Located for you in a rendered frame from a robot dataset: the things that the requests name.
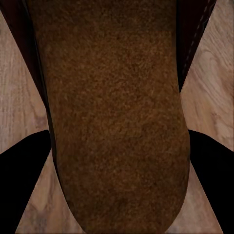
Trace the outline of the sandal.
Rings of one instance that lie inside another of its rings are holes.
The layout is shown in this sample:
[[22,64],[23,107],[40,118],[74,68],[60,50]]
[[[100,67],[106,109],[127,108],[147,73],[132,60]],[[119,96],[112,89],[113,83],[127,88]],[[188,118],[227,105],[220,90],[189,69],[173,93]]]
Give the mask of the sandal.
[[0,0],[87,234],[164,234],[184,203],[180,92],[217,0]]

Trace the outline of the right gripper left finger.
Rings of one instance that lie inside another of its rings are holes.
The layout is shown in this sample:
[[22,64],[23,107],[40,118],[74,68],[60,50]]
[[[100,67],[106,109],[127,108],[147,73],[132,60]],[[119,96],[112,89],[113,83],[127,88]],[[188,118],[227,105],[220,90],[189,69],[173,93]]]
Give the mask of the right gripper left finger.
[[48,130],[0,154],[0,234],[14,234],[52,148]]

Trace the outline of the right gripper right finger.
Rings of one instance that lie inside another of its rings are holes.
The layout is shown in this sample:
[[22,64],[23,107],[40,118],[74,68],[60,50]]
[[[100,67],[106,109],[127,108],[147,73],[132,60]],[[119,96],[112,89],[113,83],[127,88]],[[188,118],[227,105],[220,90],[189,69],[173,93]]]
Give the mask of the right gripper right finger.
[[224,234],[234,234],[234,152],[192,130],[190,161]]

